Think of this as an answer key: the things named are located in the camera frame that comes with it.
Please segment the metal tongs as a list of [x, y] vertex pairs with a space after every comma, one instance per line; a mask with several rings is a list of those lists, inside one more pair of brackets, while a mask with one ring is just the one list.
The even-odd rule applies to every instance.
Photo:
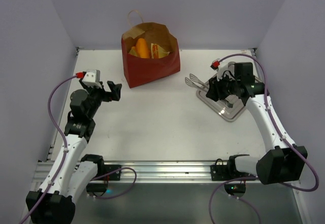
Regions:
[[207, 93], [209, 90], [209, 86], [192, 73], [189, 74], [189, 77], [185, 77], [185, 84], [189, 87], [199, 89], [205, 93]]

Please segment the round sliced bread piece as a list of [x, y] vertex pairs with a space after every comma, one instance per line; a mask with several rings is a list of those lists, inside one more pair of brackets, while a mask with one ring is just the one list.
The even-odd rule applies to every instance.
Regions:
[[130, 54], [130, 55], [133, 55], [133, 56], [136, 56], [136, 57], [139, 56], [139, 54], [138, 54], [137, 49], [136, 49], [135, 46], [133, 46], [133, 47], [130, 49], [129, 54]]

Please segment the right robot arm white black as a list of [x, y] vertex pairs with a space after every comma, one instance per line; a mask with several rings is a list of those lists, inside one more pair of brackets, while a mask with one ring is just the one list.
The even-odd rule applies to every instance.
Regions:
[[258, 82], [250, 62], [228, 64], [213, 62], [217, 74], [209, 79], [206, 97], [218, 102], [230, 95], [239, 98], [253, 116], [263, 138], [266, 153], [261, 158], [249, 155], [230, 156], [226, 173], [230, 179], [257, 176], [263, 184], [297, 181], [308, 153], [304, 146], [297, 146], [286, 133], [272, 107], [271, 97], [263, 82]]

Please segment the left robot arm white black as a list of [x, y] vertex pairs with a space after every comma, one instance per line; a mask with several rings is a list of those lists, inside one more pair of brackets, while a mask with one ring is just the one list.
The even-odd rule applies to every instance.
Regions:
[[106, 168], [100, 155], [86, 155], [77, 162], [95, 128], [94, 116], [103, 102], [120, 100], [121, 84], [108, 81], [110, 91], [102, 82], [74, 91], [59, 154], [37, 191], [30, 191], [26, 204], [33, 223], [71, 223], [76, 203], [89, 181], [104, 177]]

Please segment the long orange bread roll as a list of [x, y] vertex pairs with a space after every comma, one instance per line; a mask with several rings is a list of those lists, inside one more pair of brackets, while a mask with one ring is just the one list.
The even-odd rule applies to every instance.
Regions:
[[140, 58], [150, 58], [147, 42], [144, 38], [139, 38], [136, 42], [136, 51]]

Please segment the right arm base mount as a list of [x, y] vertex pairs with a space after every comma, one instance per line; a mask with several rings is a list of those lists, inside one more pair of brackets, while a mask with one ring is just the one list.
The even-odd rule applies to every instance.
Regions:
[[[241, 177], [254, 177], [254, 175], [239, 172], [235, 166], [235, 158], [238, 155], [230, 156], [228, 160], [218, 158], [215, 163], [210, 166], [210, 174], [212, 181], [228, 181]], [[240, 183], [227, 183], [224, 185], [225, 191], [231, 196], [242, 197], [246, 192], [246, 181], [241, 180]]]

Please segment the red brown paper bag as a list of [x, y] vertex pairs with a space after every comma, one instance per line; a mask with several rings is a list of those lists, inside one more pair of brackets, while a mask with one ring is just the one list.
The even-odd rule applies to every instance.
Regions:
[[[140, 19], [140, 24], [132, 24], [129, 16], [127, 21], [130, 29], [121, 37], [121, 50], [123, 60], [123, 70], [125, 78], [130, 88], [144, 85], [149, 82], [170, 76], [180, 72], [180, 54], [177, 39], [170, 33], [167, 26], [155, 22], [144, 22], [142, 14], [136, 12]], [[153, 59], [140, 58], [129, 54], [130, 49], [136, 46], [139, 38], [144, 38], [147, 42], [149, 52], [151, 43], [160, 45], [170, 54], [164, 58]]]

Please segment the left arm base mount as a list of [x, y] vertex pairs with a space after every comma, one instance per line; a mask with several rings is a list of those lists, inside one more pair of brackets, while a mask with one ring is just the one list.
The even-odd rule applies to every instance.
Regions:
[[[111, 173], [117, 169], [120, 169], [121, 165], [105, 165], [105, 169], [104, 170], [100, 170], [100, 173], [97, 174], [97, 176], [102, 176], [106, 173]], [[109, 183], [110, 182], [114, 182], [114, 181], [119, 181], [121, 178], [121, 171], [116, 171], [113, 174], [110, 174], [108, 176], [104, 176], [100, 179], [97, 179], [96, 183], [89, 183], [86, 186], [86, 192], [92, 196], [103, 196], [105, 193], [108, 192], [108, 188], [109, 188]]]

